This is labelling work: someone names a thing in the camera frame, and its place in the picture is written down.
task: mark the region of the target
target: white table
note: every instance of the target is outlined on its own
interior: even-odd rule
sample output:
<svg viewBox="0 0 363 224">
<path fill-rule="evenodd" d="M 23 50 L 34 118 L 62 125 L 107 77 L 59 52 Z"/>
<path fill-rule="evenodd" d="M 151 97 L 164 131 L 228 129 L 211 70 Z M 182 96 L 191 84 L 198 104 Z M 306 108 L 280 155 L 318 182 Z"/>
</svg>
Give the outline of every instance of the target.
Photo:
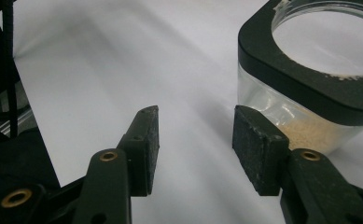
<svg viewBox="0 0 363 224">
<path fill-rule="evenodd" d="M 134 223 L 284 223 L 279 198 L 258 196 L 231 148 L 237 34 L 264 3 L 16 2 L 16 64 L 61 184 L 158 105 L 153 193 L 133 198 Z M 363 133 L 330 158 L 363 188 Z"/>
</svg>

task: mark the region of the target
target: black jar lid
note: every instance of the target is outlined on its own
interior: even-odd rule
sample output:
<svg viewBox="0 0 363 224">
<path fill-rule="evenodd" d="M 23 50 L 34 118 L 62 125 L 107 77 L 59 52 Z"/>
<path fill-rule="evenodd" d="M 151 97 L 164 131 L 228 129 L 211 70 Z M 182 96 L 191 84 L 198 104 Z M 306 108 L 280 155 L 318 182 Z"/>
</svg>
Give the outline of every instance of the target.
<svg viewBox="0 0 363 224">
<path fill-rule="evenodd" d="M 251 76 L 332 122 L 363 125 L 363 77 L 340 79 L 289 59 L 275 44 L 272 27 L 303 10 L 332 10 L 363 18 L 363 0 L 271 0 L 242 27 L 239 63 Z"/>
</svg>

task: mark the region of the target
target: clear plastic container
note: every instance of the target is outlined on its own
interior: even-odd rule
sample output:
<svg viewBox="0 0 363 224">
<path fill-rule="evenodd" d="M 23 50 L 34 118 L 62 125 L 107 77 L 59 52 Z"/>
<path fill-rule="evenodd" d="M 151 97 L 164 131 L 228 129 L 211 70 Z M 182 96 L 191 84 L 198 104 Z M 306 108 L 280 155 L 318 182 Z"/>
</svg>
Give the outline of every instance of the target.
<svg viewBox="0 0 363 224">
<path fill-rule="evenodd" d="M 344 126 L 321 118 L 302 105 L 249 75 L 239 65 L 238 101 L 260 111 L 288 138 L 289 148 L 309 148 L 324 154 L 363 131 L 363 126 Z"/>
</svg>

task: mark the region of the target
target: white backdrop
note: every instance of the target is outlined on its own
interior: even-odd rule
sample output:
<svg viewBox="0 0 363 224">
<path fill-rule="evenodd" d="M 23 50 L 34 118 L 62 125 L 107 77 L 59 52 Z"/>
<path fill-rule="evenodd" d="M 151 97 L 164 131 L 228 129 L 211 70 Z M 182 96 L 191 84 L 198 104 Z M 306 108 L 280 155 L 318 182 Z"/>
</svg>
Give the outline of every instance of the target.
<svg viewBox="0 0 363 224">
<path fill-rule="evenodd" d="M 153 193 L 134 223 L 284 223 L 231 148 L 237 35 L 263 0 L 20 0 L 15 59 L 62 185 L 160 108 Z M 363 133 L 330 155 L 363 188 Z"/>
</svg>

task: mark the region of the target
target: brass screw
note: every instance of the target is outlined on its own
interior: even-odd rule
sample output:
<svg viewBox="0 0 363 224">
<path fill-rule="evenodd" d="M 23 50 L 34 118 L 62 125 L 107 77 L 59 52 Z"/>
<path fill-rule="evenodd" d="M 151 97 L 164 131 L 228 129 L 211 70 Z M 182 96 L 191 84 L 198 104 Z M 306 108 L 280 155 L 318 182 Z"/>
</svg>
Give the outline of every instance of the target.
<svg viewBox="0 0 363 224">
<path fill-rule="evenodd" d="M 1 202 L 1 206 L 4 208 L 11 208 L 19 206 L 25 202 L 27 202 L 33 193 L 30 189 L 17 189 L 12 193 L 8 194 L 3 201 Z"/>
<path fill-rule="evenodd" d="M 313 151 L 302 151 L 300 154 L 305 160 L 308 161 L 319 161 L 321 157 L 318 153 Z"/>
<path fill-rule="evenodd" d="M 100 156 L 100 161 L 112 161 L 118 157 L 118 154 L 112 151 L 103 153 Z"/>
</svg>

